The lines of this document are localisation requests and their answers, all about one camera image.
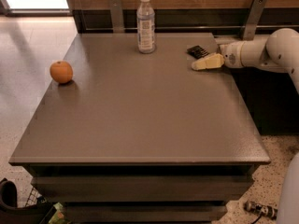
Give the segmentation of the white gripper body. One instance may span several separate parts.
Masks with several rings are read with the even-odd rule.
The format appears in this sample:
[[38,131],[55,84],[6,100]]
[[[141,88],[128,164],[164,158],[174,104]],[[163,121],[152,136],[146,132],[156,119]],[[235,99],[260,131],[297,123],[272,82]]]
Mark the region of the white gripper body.
[[224,64],[229,68],[242,68],[241,50],[244,45],[243,41],[221,44],[221,55],[224,57]]

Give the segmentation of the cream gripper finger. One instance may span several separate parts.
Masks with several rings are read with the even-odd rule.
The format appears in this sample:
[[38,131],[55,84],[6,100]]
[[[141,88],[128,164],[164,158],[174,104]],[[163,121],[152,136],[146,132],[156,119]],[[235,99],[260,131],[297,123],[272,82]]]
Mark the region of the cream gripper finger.
[[192,63],[195,71],[220,68],[224,65],[224,58],[219,53],[211,53]]

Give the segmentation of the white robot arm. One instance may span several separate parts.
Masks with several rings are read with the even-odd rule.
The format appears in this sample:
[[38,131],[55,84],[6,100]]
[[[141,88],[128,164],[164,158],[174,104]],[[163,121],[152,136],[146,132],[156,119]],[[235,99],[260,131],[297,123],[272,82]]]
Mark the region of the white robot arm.
[[[215,52],[200,46],[187,49],[195,58],[192,70],[254,67],[260,70],[287,73],[299,92],[299,33],[290,28],[276,30],[263,40],[236,41],[219,45]],[[299,224],[299,154],[292,158],[285,174],[277,211],[265,211],[259,215],[277,217],[277,224]]]

